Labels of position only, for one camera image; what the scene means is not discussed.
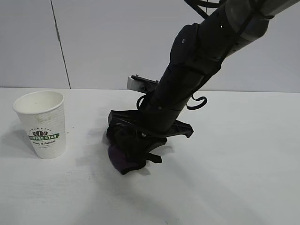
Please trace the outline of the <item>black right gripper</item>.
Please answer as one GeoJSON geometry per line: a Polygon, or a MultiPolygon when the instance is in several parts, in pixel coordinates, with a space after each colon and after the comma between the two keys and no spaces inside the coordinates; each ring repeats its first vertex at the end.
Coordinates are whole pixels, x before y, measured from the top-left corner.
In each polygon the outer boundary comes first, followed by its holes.
{"type": "Polygon", "coordinates": [[[135,110],[114,111],[108,117],[109,139],[142,139],[142,151],[151,152],[167,142],[167,137],[185,135],[190,137],[193,129],[177,117],[189,99],[214,74],[220,70],[214,64],[208,71],[181,65],[168,65],[160,81],[152,81],[133,75],[128,78],[129,90],[143,93],[135,110]]]}

